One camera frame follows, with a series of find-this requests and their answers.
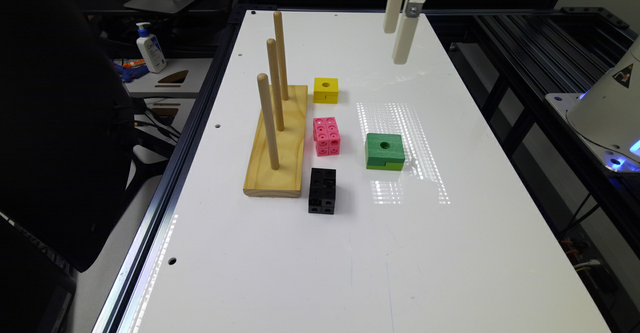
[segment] red object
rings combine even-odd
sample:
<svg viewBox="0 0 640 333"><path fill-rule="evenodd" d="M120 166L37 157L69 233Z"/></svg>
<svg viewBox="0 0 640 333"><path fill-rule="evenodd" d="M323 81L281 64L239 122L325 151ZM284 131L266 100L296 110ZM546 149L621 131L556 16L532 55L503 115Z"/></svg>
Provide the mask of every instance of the red object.
<svg viewBox="0 0 640 333"><path fill-rule="evenodd" d="M318 157L340 154L340 131L334 117L313 120L313 140Z"/></svg>

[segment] white table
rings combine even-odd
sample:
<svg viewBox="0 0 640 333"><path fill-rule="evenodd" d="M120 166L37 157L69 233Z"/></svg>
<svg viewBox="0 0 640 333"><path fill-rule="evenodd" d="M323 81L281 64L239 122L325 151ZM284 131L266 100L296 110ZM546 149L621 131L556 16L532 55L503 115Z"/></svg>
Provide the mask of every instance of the white table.
<svg viewBox="0 0 640 333"><path fill-rule="evenodd" d="M242 193L274 36L248 12L132 331L609 331L424 16L404 66L381 14L283 16L289 84L340 80L308 106L302 197ZM342 151L316 157L330 116ZM402 172L365 169L367 132L403 135ZM337 169L333 216L307 213L311 167Z"/></svg>

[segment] wooden peg board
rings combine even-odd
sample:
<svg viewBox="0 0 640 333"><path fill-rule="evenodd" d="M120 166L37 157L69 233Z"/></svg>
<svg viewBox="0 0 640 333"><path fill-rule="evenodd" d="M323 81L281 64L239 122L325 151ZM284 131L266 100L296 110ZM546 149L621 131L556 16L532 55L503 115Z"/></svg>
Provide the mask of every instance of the wooden peg board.
<svg viewBox="0 0 640 333"><path fill-rule="evenodd" d="M308 87L290 85L288 92L289 99L282 101L284 131L276 130L280 159L277 170L271 169L264 120L260 113L243 189L244 194L250 197L300 196Z"/></svg>

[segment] floor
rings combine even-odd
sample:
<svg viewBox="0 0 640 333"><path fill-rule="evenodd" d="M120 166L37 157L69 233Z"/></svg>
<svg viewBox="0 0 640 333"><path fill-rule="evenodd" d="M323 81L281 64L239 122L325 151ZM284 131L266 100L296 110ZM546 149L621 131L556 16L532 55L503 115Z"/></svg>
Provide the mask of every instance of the floor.
<svg viewBox="0 0 640 333"><path fill-rule="evenodd" d="M177 113L172 126L181 132L194 101L194 99L153 99L147 100L147 105L151 109L154 106L162 107L165 110L167 107L175 108ZM136 115L136 120L149 121L147 117L140 115ZM169 138L160 135L153 127L140 127L139 129L171 142ZM153 152L144 152L144 148L134 149L134 151L146 163L162 159ZM161 176L153 177L142 186L109 236L96 262L87 271L77 273L77 289L69 311L67 333L88 333L93 330L160 179Z"/></svg>
<svg viewBox="0 0 640 333"><path fill-rule="evenodd" d="M92 331L160 178L154 177L145 183L114 228L98 260L87 271L77 274L76 295L67 322L68 333Z"/></svg>

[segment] green block with hole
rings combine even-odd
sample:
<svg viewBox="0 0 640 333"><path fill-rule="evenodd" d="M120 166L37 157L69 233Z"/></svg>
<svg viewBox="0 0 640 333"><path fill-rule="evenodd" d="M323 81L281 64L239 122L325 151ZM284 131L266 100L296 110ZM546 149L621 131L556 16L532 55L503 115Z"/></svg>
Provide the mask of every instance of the green block with hole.
<svg viewBox="0 0 640 333"><path fill-rule="evenodd" d="M367 169L402 170L404 166L402 136L368 133L365 155Z"/></svg>

